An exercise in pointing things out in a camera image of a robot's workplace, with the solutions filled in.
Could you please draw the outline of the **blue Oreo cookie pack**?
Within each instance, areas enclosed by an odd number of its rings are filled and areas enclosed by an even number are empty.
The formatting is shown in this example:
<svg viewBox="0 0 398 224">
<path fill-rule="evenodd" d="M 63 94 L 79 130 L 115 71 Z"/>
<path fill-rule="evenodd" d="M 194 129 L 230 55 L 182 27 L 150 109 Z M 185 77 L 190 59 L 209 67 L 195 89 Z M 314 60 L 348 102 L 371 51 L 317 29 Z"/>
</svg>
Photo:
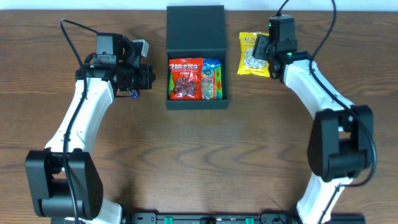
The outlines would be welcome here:
<svg viewBox="0 0 398 224">
<path fill-rule="evenodd" d="M 218 59 L 204 58 L 202 72 L 214 70 L 221 66 L 221 62 Z"/>
</svg>

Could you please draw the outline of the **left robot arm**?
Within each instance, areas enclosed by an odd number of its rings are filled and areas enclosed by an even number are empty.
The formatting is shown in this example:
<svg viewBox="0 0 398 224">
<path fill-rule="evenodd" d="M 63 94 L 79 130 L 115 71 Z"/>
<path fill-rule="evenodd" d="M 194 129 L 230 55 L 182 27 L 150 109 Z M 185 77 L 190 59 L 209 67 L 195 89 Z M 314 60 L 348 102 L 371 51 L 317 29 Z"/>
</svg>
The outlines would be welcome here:
<svg viewBox="0 0 398 224">
<path fill-rule="evenodd" d="M 34 212 L 52 223 L 128 223 L 123 207 L 106 199 L 92 160 L 95 139 L 117 92 L 152 87 L 155 75 L 142 64 L 149 44 L 99 32 L 96 51 L 81 62 L 66 115 L 41 151 L 29 151 L 25 171 Z"/>
</svg>

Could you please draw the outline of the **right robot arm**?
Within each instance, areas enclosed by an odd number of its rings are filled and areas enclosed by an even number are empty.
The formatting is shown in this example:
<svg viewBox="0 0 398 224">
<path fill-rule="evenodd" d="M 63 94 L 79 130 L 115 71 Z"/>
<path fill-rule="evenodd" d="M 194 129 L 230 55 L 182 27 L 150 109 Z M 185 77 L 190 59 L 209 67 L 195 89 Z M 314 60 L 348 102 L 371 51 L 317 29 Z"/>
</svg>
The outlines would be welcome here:
<svg viewBox="0 0 398 224">
<path fill-rule="evenodd" d="M 376 171 L 373 112 L 356 106 L 322 75 L 315 56 L 298 49 L 294 17 L 278 12 L 269 35 L 259 35 L 252 53 L 266 60 L 269 75 L 290 88 L 313 118 L 307 147 L 312 174 L 303 197 L 282 223 L 365 223 L 357 214 L 332 214 L 342 191 L 366 185 Z"/>
</svg>

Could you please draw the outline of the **yellow Hacks candy bag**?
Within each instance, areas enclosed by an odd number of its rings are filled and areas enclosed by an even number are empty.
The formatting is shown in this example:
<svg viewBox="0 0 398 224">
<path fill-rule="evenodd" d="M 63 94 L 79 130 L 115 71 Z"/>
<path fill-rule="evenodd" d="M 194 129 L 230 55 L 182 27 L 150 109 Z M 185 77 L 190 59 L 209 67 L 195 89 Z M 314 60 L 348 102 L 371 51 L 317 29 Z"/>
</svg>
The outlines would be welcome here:
<svg viewBox="0 0 398 224">
<path fill-rule="evenodd" d="M 252 56 L 258 35 L 268 36 L 269 34 L 265 32 L 239 33 L 241 57 L 237 71 L 238 75 L 257 75 L 260 77 L 270 77 L 268 63 L 265 60 L 255 59 Z"/>
</svg>

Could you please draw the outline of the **Haribo worms gummy bag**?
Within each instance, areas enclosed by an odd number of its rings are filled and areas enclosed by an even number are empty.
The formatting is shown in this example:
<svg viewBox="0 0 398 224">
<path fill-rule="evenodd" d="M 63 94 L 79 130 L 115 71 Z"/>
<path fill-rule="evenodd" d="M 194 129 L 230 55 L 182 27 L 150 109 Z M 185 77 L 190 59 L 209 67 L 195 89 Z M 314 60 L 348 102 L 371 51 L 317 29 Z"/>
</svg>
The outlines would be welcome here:
<svg viewBox="0 0 398 224">
<path fill-rule="evenodd" d="M 221 100 L 223 98 L 221 66 L 210 71 L 201 71 L 202 100 Z M 169 99 L 172 91 L 172 75 L 169 80 Z"/>
</svg>

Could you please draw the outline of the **dark blue snack bar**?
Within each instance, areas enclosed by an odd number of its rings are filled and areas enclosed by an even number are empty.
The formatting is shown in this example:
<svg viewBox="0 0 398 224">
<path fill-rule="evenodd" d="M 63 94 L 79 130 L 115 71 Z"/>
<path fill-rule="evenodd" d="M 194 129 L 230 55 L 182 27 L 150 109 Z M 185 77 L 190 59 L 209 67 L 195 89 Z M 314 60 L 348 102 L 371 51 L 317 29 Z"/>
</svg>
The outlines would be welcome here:
<svg viewBox="0 0 398 224">
<path fill-rule="evenodd" d="M 128 89 L 130 99 L 134 100 L 140 96 L 140 91 L 135 89 Z"/>
</svg>

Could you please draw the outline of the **red Hacks candy bag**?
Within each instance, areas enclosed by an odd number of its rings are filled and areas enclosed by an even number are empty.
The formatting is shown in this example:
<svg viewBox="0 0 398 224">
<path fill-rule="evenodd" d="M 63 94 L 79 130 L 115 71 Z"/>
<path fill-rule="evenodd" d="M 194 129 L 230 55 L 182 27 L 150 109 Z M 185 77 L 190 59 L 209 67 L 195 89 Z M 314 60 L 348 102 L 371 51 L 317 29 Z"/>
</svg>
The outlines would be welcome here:
<svg viewBox="0 0 398 224">
<path fill-rule="evenodd" d="M 169 60 L 172 75 L 170 100 L 202 100 L 202 58 L 176 58 Z"/>
</svg>

